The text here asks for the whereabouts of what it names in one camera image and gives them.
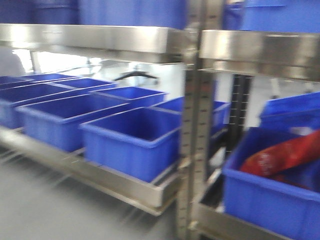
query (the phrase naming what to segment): red package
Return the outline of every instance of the red package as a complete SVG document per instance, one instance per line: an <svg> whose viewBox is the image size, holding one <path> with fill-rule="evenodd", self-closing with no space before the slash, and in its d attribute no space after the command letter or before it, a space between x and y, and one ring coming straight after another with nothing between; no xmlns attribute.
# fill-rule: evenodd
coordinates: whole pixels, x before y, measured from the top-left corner
<svg viewBox="0 0 320 240"><path fill-rule="evenodd" d="M320 130L266 148L250 156L240 170L269 177L320 158Z"/></svg>

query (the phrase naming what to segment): stainless steel shelf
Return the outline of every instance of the stainless steel shelf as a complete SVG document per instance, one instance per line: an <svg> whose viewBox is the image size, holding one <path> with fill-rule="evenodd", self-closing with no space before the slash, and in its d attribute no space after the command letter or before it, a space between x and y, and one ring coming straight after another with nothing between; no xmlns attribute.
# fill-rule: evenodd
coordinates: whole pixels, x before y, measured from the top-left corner
<svg viewBox="0 0 320 240"><path fill-rule="evenodd" d="M0 46L88 57L176 63L183 33L168 27L0 24Z"/></svg>
<svg viewBox="0 0 320 240"><path fill-rule="evenodd" d="M256 225L217 212L203 203L194 203L193 230L214 240L292 240Z"/></svg>
<svg viewBox="0 0 320 240"><path fill-rule="evenodd" d="M223 179L217 170L212 184L193 203L191 229L214 240L292 240L239 218L216 211L223 192Z"/></svg>
<svg viewBox="0 0 320 240"><path fill-rule="evenodd" d="M0 145L154 216L161 215L176 199L179 177L175 171L165 171L162 177L147 183L110 168L93 165L78 155L60 151L16 129L5 127L0 127Z"/></svg>
<svg viewBox="0 0 320 240"><path fill-rule="evenodd" d="M320 34L205 30L200 57L213 71L320 81Z"/></svg>

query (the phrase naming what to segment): plastic bin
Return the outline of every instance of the plastic bin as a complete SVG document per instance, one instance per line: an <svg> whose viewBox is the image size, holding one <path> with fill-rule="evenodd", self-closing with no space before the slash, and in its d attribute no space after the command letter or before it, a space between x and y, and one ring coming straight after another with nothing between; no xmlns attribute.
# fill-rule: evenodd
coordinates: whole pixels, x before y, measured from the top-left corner
<svg viewBox="0 0 320 240"><path fill-rule="evenodd" d="M92 95L80 95L20 106L24 132L66 152L83 148L79 124L127 110Z"/></svg>
<svg viewBox="0 0 320 240"><path fill-rule="evenodd" d="M187 26L186 0L140 0L139 26L184 29Z"/></svg>
<svg viewBox="0 0 320 240"><path fill-rule="evenodd" d="M33 85L35 83L33 83L31 80L22 80L21 78L15 78L15 77L0 77L0 78L10 78L12 79L13 82L9 82L10 80L6 81L6 80L0 80L0 82L2 82L0 84L0 90L4 90L4 89L12 89L15 87L22 87L22 86L28 86L28 85Z"/></svg>
<svg viewBox="0 0 320 240"><path fill-rule="evenodd" d="M79 24L79 9L65 6L36 6L34 9L36 24Z"/></svg>
<svg viewBox="0 0 320 240"><path fill-rule="evenodd" d="M281 173L286 181L320 193L320 160L312 161Z"/></svg>
<svg viewBox="0 0 320 240"><path fill-rule="evenodd" d="M180 114L137 108L81 125L85 157L145 182L178 159Z"/></svg>
<svg viewBox="0 0 320 240"><path fill-rule="evenodd" d="M320 92L269 100L260 127L307 135L320 128Z"/></svg>
<svg viewBox="0 0 320 240"><path fill-rule="evenodd" d="M34 0L34 5L36 8L79 7L78 0Z"/></svg>
<svg viewBox="0 0 320 240"><path fill-rule="evenodd" d="M80 24L105 25L105 8L105 0L79 0Z"/></svg>
<svg viewBox="0 0 320 240"><path fill-rule="evenodd" d="M211 128L211 135L214 135L223 129L228 123L231 104L223 101L215 101L213 105L214 110L212 111L213 125ZM183 112L183 106L184 97L178 97L169 101L158 103L152 107L181 114Z"/></svg>
<svg viewBox="0 0 320 240"><path fill-rule="evenodd" d="M26 76L23 76L22 78L31 79L35 83L44 83L44 82L54 82L54 81L66 80L66 79L78 79L80 77L64 75L59 73L45 73L45 74L26 75Z"/></svg>
<svg viewBox="0 0 320 240"><path fill-rule="evenodd" d="M79 95L70 87L34 84L0 90L0 125L10 129L23 127L22 116L16 107Z"/></svg>
<svg viewBox="0 0 320 240"><path fill-rule="evenodd" d="M84 25L157 26L184 29L186 0L81 0Z"/></svg>
<svg viewBox="0 0 320 240"><path fill-rule="evenodd" d="M0 0L0 6L0 23L32 23L32 0Z"/></svg>
<svg viewBox="0 0 320 240"><path fill-rule="evenodd" d="M0 76L0 86L2 84L12 84L12 83L24 82L29 80L30 79L27 79L27 78L14 77L14 76Z"/></svg>
<svg viewBox="0 0 320 240"><path fill-rule="evenodd" d="M238 170L249 156L295 137L269 129L248 131L223 168L225 212L292 239L316 240L319 193Z"/></svg>
<svg viewBox="0 0 320 240"><path fill-rule="evenodd" d="M225 4L223 10L222 29L239 30L242 27L244 3Z"/></svg>
<svg viewBox="0 0 320 240"><path fill-rule="evenodd" d="M167 94L166 92L135 86L97 90L91 91L91 93L118 104L128 103L132 109L160 103Z"/></svg>
<svg viewBox="0 0 320 240"><path fill-rule="evenodd" d="M320 33L318 0L247 0L242 30Z"/></svg>
<svg viewBox="0 0 320 240"><path fill-rule="evenodd" d="M79 78L79 79L55 81L52 84L74 87L76 89L84 89L87 92L100 90L100 89L110 89L118 86L117 82L102 81L102 80L97 80L92 78Z"/></svg>

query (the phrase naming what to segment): blue plastic bin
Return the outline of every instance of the blue plastic bin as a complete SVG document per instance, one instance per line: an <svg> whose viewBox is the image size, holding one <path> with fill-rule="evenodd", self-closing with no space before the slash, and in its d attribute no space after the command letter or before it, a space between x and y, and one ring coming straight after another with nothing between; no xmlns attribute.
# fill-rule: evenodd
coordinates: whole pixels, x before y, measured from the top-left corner
<svg viewBox="0 0 320 240"><path fill-rule="evenodd" d="M306 135L320 128L320 92L269 100L260 127Z"/></svg>
<svg viewBox="0 0 320 240"><path fill-rule="evenodd" d="M239 30L242 27L244 3L225 4L223 10L222 29Z"/></svg>
<svg viewBox="0 0 320 240"><path fill-rule="evenodd" d="M156 26L184 29L186 0L80 0L83 25Z"/></svg>
<svg viewBox="0 0 320 240"><path fill-rule="evenodd" d="M213 125L211 135L214 135L223 129L229 120L230 103L223 101L215 101L213 103L214 110L212 111ZM184 97L178 97L169 101L164 101L152 106L153 108L163 109L174 113L182 113L184 106Z"/></svg>
<svg viewBox="0 0 320 240"><path fill-rule="evenodd" d="M242 30L320 33L318 0L246 0Z"/></svg>
<svg viewBox="0 0 320 240"><path fill-rule="evenodd" d="M31 24L32 0L0 0L0 23Z"/></svg>
<svg viewBox="0 0 320 240"><path fill-rule="evenodd" d="M81 125L85 157L145 182L178 159L180 114L137 108Z"/></svg>
<svg viewBox="0 0 320 240"><path fill-rule="evenodd" d="M105 24L115 26L138 26L139 0L105 0Z"/></svg>
<svg viewBox="0 0 320 240"><path fill-rule="evenodd" d="M0 90L0 125L10 129L23 127L22 116L16 107L79 95L70 87L34 84Z"/></svg>
<svg viewBox="0 0 320 240"><path fill-rule="evenodd" d="M36 7L34 9L36 24L79 24L79 9L69 6Z"/></svg>
<svg viewBox="0 0 320 240"><path fill-rule="evenodd" d="M24 132L66 152L83 148L79 124L127 110L128 104L114 105L93 95L80 95L20 106Z"/></svg>
<svg viewBox="0 0 320 240"><path fill-rule="evenodd" d="M34 84L30 79L23 77L0 76L0 90Z"/></svg>
<svg viewBox="0 0 320 240"><path fill-rule="evenodd" d="M79 7L78 0L34 0L34 5L36 8Z"/></svg>
<svg viewBox="0 0 320 240"><path fill-rule="evenodd" d="M106 25L105 0L79 0L79 17L82 25Z"/></svg>
<svg viewBox="0 0 320 240"><path fill-rule="evenodd" d="M320 193L320 159L287 169L280 174L289 183Z"/></svg>
<svg viewBox="0 0 320 240"><path fill-rule="evenodd" d="M97 90L91 91L91 93L118 104L128 103L132 109L160 103L167 94L166 92L135 86Z"/></svg>
<svg viewBox="0 0 320 240"><path fill-rule="evenodd" d="M54 82L59 80L66 80L66 79L78 79L79 76L71 76L71 75L64 75L60 73L45 73L45 74L35 74L35 75L26 75L22 78L31 79L34 83L44 83L44 82Z"/></svg>
<svg viewBox="0 0 320 240"><path fill-rule="evenodd" d="M74 87L76 89L84 89L87 92L100 90L100 89L111 89L118 86L117 82L102 81L102 80L97 80L92 78L78 78L78 79L55 81L52 84Z"/></svg>
<svg viewBox="0 0 320 240"><path fill-rule="evenodd" d="M225 212L292 239L316 240L319 193L239 171L251 155L296 136L262 128L248 131L223 168Z"/></svg>
<svg viewBox="0 0 320 240"><path fill-rule="evenodd" d="M187 26L187 0L140 0L139 26L184 29Z"/></svg>

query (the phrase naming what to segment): shelf frame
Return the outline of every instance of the shelf frame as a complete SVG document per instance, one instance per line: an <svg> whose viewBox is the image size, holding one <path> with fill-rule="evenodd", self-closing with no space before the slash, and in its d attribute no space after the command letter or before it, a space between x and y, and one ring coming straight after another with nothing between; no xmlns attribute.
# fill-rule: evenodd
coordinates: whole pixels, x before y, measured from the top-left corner
<svg viewBox="0 0 320 240"><path fill-rule="evenodd" d="M0 24L0 46L153 64L182 61L184 31L155 26Z"/></svg>
<svg viewBox="0 0 320 240"><path fill-rule="evenodd" d="M320 82L320 34L204 30L199 58L213 61L212 66L203 71L214 75L225 72L233 74L226 154L232 151L243 133L254 76ZM189 167L192 168L189 171L194 171L195 166ZM206 201L210 196L217 195L216 199L221 199L221 179L223 177L219 175L202 195L192 196L190 231L214 240L290 240L218 212L216 207L208 204Z"/></svg>
<svg viewBox="0 0 320 240"><path fill-rule="evenodd" d="M174 167L152 183L101 167L74 153L63 152L20 132L0 127L0 145L62 172L151 215L160 216L176 199L180 180Z"/></svg>

